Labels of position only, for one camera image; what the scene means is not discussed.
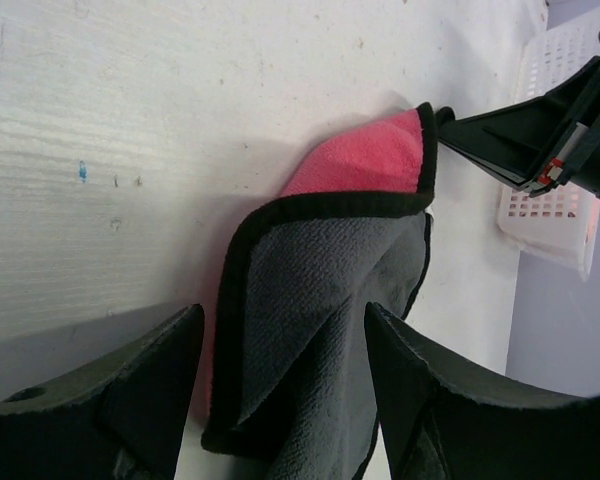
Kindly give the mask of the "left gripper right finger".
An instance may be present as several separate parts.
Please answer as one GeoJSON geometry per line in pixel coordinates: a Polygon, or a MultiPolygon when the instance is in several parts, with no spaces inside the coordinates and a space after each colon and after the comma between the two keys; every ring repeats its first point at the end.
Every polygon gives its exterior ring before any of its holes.
{"type": "Polygon", "coordinates": [[[600,395],[486,369],[378,304],[365,334],[394,479],[600,479],[600,395]]]}

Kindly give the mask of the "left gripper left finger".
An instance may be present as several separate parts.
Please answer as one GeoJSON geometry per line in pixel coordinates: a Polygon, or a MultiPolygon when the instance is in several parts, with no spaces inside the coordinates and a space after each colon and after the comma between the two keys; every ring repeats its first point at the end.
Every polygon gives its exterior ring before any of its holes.
{"type": "Polygon", "coordinates": [[[0,479],[172,479],[204,337],[192,305],[0,401],[0,479]]]}

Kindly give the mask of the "black cloth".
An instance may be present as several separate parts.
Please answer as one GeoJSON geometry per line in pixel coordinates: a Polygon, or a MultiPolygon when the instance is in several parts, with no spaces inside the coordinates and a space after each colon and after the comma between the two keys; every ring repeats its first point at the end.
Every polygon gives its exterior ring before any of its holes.
{"type": "Polygon", "coordinates": [[[216,304],[204,449],[265,479],[358,479],[377,407],[370,303],[404,315],[430,260],[438,154],[433,108],[339,134],[239,225],[216,304]]]}

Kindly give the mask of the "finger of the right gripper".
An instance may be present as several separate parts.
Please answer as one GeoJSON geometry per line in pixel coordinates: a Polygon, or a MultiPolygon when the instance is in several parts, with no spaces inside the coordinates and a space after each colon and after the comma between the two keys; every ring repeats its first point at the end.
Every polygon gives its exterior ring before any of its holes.
{"type": "Polygon", "coordinates": [[[437,114],[439,140],[512,188],[529,188],[548,132],[528,101],[457,120],[451,109],[437,114]]]}

